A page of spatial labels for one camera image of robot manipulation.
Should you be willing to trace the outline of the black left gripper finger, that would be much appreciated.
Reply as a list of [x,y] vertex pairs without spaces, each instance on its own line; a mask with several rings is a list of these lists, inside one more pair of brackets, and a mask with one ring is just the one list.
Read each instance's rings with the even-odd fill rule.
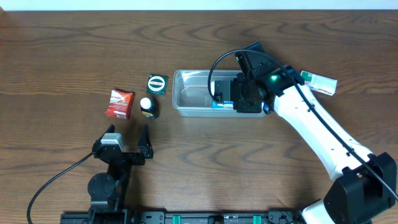
[[140,149],[140,153],[144,156],[145,159],[153,158],[154,150],[150,141],[149,127],[147,124],[145,124],[143,127],[137,146]]
[[115,140],[114,131],[115,126],[111,124],[109,128],[105,131],[105,133],[98,139],[98,141],[101,144],[111,144]]

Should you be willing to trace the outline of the blue fever patch box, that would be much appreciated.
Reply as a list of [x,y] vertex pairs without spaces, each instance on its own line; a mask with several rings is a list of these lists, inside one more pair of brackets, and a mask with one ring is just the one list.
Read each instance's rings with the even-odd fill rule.
[[[224,101],[224,103],[217,103],[213,101],[211,107],[213,109],[233,110],[233,105],[234,103],[232,101]],[[264,102],[262,102],[262,109],[264,112],[268,112],[269,107]]]

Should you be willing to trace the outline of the red Panadol box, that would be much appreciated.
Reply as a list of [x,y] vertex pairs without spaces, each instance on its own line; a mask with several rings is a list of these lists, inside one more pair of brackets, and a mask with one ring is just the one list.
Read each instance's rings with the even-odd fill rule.
[[110,118],[129,119],[135,94],[120,90],[112,90],[105,115]]

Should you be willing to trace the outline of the white green sachet packet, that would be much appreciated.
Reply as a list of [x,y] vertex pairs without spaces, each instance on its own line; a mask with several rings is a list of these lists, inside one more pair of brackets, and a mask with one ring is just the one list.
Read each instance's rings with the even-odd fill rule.
[[301,77],[313,91],[333,96],[336,91],[337,80],[302,70]]

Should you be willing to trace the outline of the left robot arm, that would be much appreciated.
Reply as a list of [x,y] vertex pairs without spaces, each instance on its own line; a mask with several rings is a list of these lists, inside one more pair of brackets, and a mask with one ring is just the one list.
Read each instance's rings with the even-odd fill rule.
[[97,139],[92,148],[94,158],[107,163],[108,170],[94,175],[88,183],[91,207],[85,223],[139,223],[139,215],[124,206],[124,199],[134,166],[143,166],[152,159],[154,151],[149,138],[149,127],[144,125],[137,143],[138,152],[126,152],[120,133],[111,125]]

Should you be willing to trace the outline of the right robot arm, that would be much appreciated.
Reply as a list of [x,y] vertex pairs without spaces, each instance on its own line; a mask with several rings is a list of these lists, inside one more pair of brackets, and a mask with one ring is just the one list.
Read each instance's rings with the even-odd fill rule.
[[238,113],[275,112],[301,135],[324,165],[332,186],[301,209],[302,223],[371,223],[397,202],[397,164],[353,139],[313,95],[307,78],[265,53],[260,43],[233,50],[241,73],[221,101]]

